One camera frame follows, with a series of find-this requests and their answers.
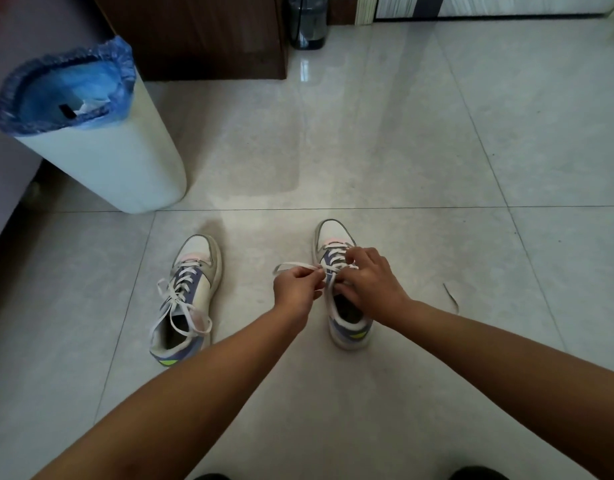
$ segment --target right hand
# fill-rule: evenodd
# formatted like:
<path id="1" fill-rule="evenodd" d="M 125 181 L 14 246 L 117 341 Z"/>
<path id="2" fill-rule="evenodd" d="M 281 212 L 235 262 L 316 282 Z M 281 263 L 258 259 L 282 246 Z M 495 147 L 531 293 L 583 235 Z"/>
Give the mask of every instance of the right hand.
<path id="1" fill-rule="evenodd" d="M 368 317 L 392 326 L 412 303 L 407 292 L 391 272 L 387 258 L 374 248 L 351 248 L 345 253 L 347 264 L 336 276 L 334 290 L 360 308 Z"/>

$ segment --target shoelace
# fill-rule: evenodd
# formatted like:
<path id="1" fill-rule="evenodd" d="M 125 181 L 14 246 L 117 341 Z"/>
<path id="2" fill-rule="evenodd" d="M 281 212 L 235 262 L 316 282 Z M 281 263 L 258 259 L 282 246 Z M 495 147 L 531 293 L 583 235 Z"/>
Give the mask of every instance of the shoelace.
<path id="1" fill-rule="evenodd" d="M 355 264 L 346 263 L 346 258 L 344 257 L 344 255 L 350 247 L 351 246 L 347 244 L 346 242 L 330 242 L 323 246 L 323 248 L 327 250 L 329 253 L 329 262 L 330 262 L 329 265 L 321 264 L 320 266 L 313 266 L 312 264 L 306 264 L 303 262 L 287 261 L 287 262 L 283 262 L 279 264 L 278 266 L 276 266 L 273 272 L 274 276 L 277 276 L 283 271 L 287 271 L 287 269 L 290 269 L 296 266 L 306 267 L 307 269 L 312 269 L 314 271 L 322 268 L 325 271 L 329 271 L 331 273 L 330 275 L 331 277 L 328 281 L 327 281 L 327 276 L 325 276 L 325 281 L 327 281 L 327 290 L 331 292 L 335 284 L 335 275 L 338 274 L 343 268 L 352 267 L 354 269 L 358 269 L 358 266 L 356 266 Z M 329 316 L 330 317 L 334 316 L 333 309 L 332 309 L 334 307 L 333 302 L 330 303 L 329 300 L 325 300 L 325 301 L 327 302 L 327 312 L 329 313 Z"/>
<path id="2" fill-rule="evenodd" d="M 198 269 L 200 268 L 200 262 L 194 259 L 186 260 L 185 262 L 178 262 L 175 264 L 173 269 L 174 276 L 167 282 L 165 278 L 158 281 L 158 291 L 160 296 L 165 300 L 165 310 L 163 314 L 160 316 L 160 320 L 156 322 L 153 326 L 151 333 L 156 329 L 156 327 L 162 322 L 167 315 L 169 315 L 169 323 L 172 328 L 177 331 L 180 335 L 184 335 L 185 337 L 190 337 L 194 333 L 198 335 L 208 335 L 212 331 L 212 327 L 214 323 L 212 319 L 209 318 L 208 315 L 201 312 L 197 308 L 195 308 L 191 303 L 187 303 L 185 301 L 184 293 L 189 293 L 189 284 L 194 282 L 194 277 L 192 274 L 197 274 Z M 163 288 L 162 285 L 167 283 L 167 287 Z M 189 331 L 180 330 L 174 324 L 173 312 L 176 307 L 180 307 L 182 310 L 185 319 L 187 319 L 187 324 L 189 325 Z M 196 313 L 200 315 L 204 320 L 209 323 L 207 330 L 198 330 L 194 321 L 191 318 L 191 313 Z"/>

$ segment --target wooden cabinet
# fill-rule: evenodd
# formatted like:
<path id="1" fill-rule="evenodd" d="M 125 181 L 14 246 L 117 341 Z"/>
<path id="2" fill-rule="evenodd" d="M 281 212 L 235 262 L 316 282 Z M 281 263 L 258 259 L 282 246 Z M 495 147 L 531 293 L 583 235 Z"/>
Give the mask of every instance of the wooden cabinet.
<path id="1" fill-rule="evenodd" d="M 96 0 L 146 80 L 286 79 L 283 0 Z"/>

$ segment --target tile floor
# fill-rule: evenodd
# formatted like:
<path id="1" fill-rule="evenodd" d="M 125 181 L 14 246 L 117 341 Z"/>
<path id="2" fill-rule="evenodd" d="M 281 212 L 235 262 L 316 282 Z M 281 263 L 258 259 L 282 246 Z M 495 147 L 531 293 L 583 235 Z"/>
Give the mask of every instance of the tile floor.
<path id="1" fill-rule="evenodd" d="M 162 370 L 156 281 L 223 247 L 215 339 L 272 302 L 271 270 L 342 219 L 416 298 L 614 369 L 614 22 L 336 27 L 287 81 L 152 84 L 189 173 L 142 216 L 63 177 L 0 243 L 0 479 L 31 476 Z M 194 474 L 433 479 L 590 475 L 385 328 L 345 353 L 307 329 Z"/>

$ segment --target sneaker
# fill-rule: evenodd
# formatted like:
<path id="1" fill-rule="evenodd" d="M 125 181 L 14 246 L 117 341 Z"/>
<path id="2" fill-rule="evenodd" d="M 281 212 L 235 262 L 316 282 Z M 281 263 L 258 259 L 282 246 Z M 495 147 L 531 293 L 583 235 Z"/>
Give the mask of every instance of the sneaker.
<path id="1" fill-rule="evenodd" d="M 192 235 L 185 241 L 169 282 L 158 282 L 165 301 L 151 328 L 150 352 L 162 365 L 174 365 L 211 344 L 209 303 L 222 275 L 221 250 L 213 237 Z"/>
<path id="2" fill-rule="evenodd" d="M 323 295 L 329 314 L 329 333 L 334 343 L 345 350 L 366 347 L 373 330 L 373 320 L 342 294 L 335 293 L 333 287 L 335 274 L 347 266 L 346 250 L 354 246 L 355 241 L 339 221 L 327 219 L 316 227 L 312 252 L 314 263 L 327 272 Z"/>

